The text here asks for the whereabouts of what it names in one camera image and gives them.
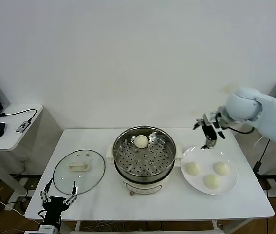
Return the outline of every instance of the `power cord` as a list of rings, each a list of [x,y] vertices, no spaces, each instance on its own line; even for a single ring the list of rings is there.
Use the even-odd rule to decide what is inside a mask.
[[[218,126],[220,126],[219,125],[219,121],[218,121],[218,117],[221,117],[221,114],[220,114],[220,112],[218,112],[218,113],[216,113],[216,124],[218,125]],[[237,133],[241,133],[241,134],[250,134],[250,133],[252,133],[254,130],[255,130],[255,128],[253,127],[250,131],[248,131],[248,132],[242,132],[242,131],[240,131],[240,130],[237,130],[237,129],[234,129],[234,128],[231,128],[231,127],[227,127],[228,129],[231,129],[232,131],[234,131],[234,132],[237,132]]]
[[[35,111],[35,113],[32,115],[32,117],[29,118],[29,120],[27,121],[28,123],[31,123],[32,118],[36,115],[37,110],[36,109],[27,109],[25,111],[20,111],[20,112],[16,112],[16,113],[12,113],[12,114],[6,114],[6,113],[1,113],[0,117],[4,117],[4,116],[14,116],[14,115],[18,115],[24,112],[28,112],[28,111]]]
[[[234,129],[234,128],[231,128],[231,127],[228,127],[228,129],[231,129],[231,130],[233,130],[234,132],[241,133],[241,134],[250,134],[250,133],[252,133],[252,132],[255,130],[254,127],[253,127],[251,130],[249,130],[248,132],[242,132],[242,131],[240,131],[240,130],[237,130],[237,129]]]
[[[261,161],[262,161],[262,159],[263,159],[263,157],[264,157],[265,151],[266,151],[266,149],[268,148],[268,145],[269,145],[270,141],[271,141],[271,140],[269,139],[269,140],[268,140],[268,143],[266,143],[266,146],[265,146],[265,148],[264,148],[264,151],[263,151],[263,154],[262,154],[260,160],[257,161],[257,162],[255,163],[254,167],[253,167],[253,172],[255,173],[255,175],[257,175],[257,174],[259,173],[259,169],[260,169],[260,167],[261,167],[261,165],[262,165]]]
[[[2,205],[4,205],[5,207],[7,207],[7,205],[5,204],[5,203],[3,203],[2,201],[0,201],[0,203],[2,204]],[[25,217],[22,213],[20,213],[19,211],[17,211],[16,209],[14,209],[14,208],[11,208],[11,207],[9,207],[9,209],[12,209],[12,210],[14,210],[15,212],[17,212],[19,215],[21,215],[21,216],[23,216],[23,217]]]

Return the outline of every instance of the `white table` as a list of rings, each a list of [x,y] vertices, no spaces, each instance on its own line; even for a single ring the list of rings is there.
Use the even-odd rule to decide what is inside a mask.
[[[191,145],[203,145],[205,142],[202,130],[193,131],[191,128],[164,130],[183,150]],[[39,192],[52,178],[56,165],[63,157],[80,149],[92,149],[104,156],[108,145],[112,144],[123,131],[124,129],[66,129],[35,190],[25,217],[41,219],[37,214],[42,209]],[[195,221],[236,219],[225,227],[226,233],[232,233],[251,219],[272,217],[274,211],[240,147],[229,131],[225,135],[226,140],[219,139],[215,148],[227,153],[239,169],[239,181],[232,192],[213,196],[197,191],[187,183],[180,168],[176,166],[171,172],[168,185],[159,192],[151,195],[130,196],[129,191],[120,183],[114,165],[106,163],[106,171],[100,183],[92,190],[78,195],[76,202],[62,213],[62,220]],[[49,195],[67,197],[53,184],[50,187]]]
[[[14,116],[0,117],[0,123],[4,122],[6,124],[5,133],[0,137],[0,151],[11,151],[14,148],[16,148],[16,146],[19,144],[19,142],[22,140],[24,135],[27,133],[27,131],[30,129],[30,127],[33,125],[33,123],[39,116],[40,112],[42,111],[42,108],[42,105],[39,104],[10,104],[4,108],[3,113],[6,114],[12,114],[27,109],[36,109],[37,113],[33,117],[30,126],[28,126],[23,133],[16,132],[16,129],[24,121],[27,121],[34,114],[34,111],[28,111]],[[21,181],[18,183],[9,175],[9,173],[7,173],[7,171],[1,165],[0,179],[15,191],[13,195],[10,197],[9,202],[15,202],[18,199],[18,197],[25,196],[26,194],[28,196],[31,196],[34,192],[27,191],[23,187],[27,181],[26,178],[21,179]]]

